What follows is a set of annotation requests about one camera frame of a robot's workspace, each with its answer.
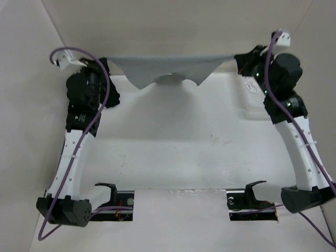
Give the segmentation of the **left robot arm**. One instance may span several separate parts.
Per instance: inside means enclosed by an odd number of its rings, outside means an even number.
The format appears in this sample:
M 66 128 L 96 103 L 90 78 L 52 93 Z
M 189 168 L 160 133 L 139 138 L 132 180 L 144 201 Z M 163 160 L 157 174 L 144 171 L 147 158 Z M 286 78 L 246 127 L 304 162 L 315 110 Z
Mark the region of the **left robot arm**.
M 36 208 L 54 225 L 85 227 L 92 213 L 104 206 L 113 209 L 118 196 L 113 184 L 97 183 L 84 194 L 80 192 L 83 168 L 90 147 L 96 138 L 101 115 L 100 108 L 120 104 L 120 94 L 110 79 L 106 58 L 98 61 L 81 58 L 80 70 L 66 81 L 69 100 L 66 134 L 58 169 L 52 185 Z

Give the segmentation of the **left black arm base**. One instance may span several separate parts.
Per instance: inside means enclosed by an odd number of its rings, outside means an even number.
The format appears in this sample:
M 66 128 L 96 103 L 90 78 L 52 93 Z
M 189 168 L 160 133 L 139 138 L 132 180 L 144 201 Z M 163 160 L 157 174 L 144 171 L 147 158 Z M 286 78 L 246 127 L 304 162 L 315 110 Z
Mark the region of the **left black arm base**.
M 115 184 L 96 183 L 95 187 L 108 188 L 109 200 L 93 212 L 91 222 L 131 222 L 133 221 L 135 191 L 119 191 Z

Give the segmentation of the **grey tank top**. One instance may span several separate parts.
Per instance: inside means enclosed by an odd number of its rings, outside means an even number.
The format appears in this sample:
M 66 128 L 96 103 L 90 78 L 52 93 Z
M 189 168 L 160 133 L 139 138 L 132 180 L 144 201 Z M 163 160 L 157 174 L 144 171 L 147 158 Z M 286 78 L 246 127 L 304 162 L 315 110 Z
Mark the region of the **grey tank top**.
M 109 56 L 107 60 L 141 90 L 166 75 L 181 81 L 190 80 L 199 86 L 222 63 L 234 60 L 234 56 Z

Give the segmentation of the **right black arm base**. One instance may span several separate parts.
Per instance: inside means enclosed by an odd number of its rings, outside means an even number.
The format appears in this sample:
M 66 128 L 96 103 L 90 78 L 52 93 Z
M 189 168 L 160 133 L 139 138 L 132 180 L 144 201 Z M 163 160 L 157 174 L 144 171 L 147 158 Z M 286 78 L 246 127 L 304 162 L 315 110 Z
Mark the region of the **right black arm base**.
M 256 181 L 247 184 L 244 188 L 226 190 L 227 207 L 230 221 L 278 221 L 275 203 L 256 199 L 253 187 L 266 183 Z

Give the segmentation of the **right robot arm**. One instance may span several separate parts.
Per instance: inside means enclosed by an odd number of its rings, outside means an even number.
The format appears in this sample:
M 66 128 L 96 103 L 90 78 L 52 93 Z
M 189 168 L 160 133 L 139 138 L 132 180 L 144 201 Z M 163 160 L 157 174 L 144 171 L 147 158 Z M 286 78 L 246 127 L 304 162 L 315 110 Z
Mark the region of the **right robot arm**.
M 296 184 L 281 189 L 281 200 L 291 213 L 320 206 L 335 198 L 335 183 L 319 157 L 309 127 L 308 111 L 294 88 L 302 76 L 299 59 L 288 53 L 271 55 L 258 45 L 246 54 L 236 54 L 238 74 L 252 77 L 265 94 L 266 112 L 288 151 Z

